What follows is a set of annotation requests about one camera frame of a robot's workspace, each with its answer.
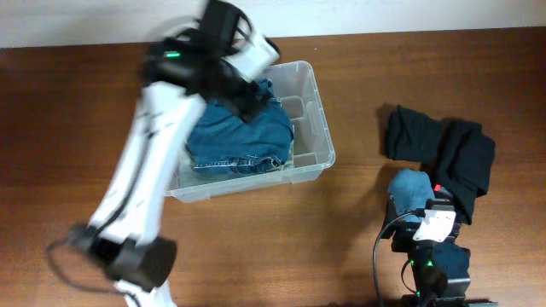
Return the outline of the dark blue jeans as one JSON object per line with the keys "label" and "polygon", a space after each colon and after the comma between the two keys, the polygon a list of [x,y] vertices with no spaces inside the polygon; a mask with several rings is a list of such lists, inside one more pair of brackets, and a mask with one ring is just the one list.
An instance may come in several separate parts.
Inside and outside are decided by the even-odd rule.
{"label": "dark blue jeans", "polygon": [[258,98],[264,100],[265,108],[248,123],[219,100],[208,103],[186,144],[195,172],[255,175],[275,171],[288,162],[293,126],[270,79],[258,81]]}

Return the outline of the light blue jeans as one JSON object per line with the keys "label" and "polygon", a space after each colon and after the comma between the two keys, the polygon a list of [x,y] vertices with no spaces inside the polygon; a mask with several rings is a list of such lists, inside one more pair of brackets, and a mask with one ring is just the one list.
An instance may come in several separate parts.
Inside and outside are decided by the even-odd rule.
{"label": "light blue jeans", "polygon": [[[285,171],[294,168],[293,144],[288,152],[288,160],[284,165],[278,166],[275,169],[268,171]],[[193,169],[193,160],[187,148],[182,149],[178,154],[178,183],[180,187],[194,186],[206,184],[210,182],[218,182],[229,180],[232,178],[248,177],[251,175],[234,174],[234,175],[207,175],[200,174]]]}

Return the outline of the large black garment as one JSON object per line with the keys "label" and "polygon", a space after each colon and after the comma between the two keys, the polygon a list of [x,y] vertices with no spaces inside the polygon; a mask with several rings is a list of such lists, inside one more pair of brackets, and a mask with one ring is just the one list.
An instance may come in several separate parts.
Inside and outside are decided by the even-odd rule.
{"label": "large black garment", "polygon": [[460,223],[472,223],[475,201],[488,193],[495,148],[478,123],[454,121],[446,131],[433,190],[453,201]]}

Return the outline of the clear plastic storage bin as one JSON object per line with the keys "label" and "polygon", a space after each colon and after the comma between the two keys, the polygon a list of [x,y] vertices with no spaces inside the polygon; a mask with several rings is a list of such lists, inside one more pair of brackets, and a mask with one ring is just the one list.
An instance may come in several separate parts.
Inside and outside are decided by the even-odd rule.
{"label": "clear plastic storage bin", "polygon": [[166,197],[190,203],[222,194],[285,183],[308,182],[317,179],[323,170],[334,164],[334,144],[311,64],[306,61],[293,61],[274,65],[266,69],[260,77],[273,82],[274,94],[280,99],[282,108],[292,123],[294,168],[180,187],[177,166],[165,191]]}

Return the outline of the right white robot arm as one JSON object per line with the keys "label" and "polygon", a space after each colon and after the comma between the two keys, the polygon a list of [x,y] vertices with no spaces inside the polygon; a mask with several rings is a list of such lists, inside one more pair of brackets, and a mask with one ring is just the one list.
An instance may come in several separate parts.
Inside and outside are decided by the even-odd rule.
{"label": "right white robot arm", "polygon": [[487,298],[469,299],[471,252],[455,243],[461,225],[449,200],[430,199],[424,207],[398,214],[394,200],[386,203],[382,229],[373,248],[373,270],[381,240],[390,240],[393,252],[407,260],[415,286],[398,302],[400,306],[497,306]]}

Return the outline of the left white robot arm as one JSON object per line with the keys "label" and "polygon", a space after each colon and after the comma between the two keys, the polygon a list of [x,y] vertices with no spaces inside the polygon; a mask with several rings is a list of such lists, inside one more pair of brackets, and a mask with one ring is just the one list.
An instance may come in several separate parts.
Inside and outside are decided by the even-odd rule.
{"label": "left white robot arm", "polygon": [[164,192],[210,99],[245,122],[264,107],[257,76],[280,52],[235,5],[209,2],[197,27],[153,43],[142,96],[110,186],[88,223],[61,241],[98,264],[130,306],[170,306],[174,240],[160,237]]}

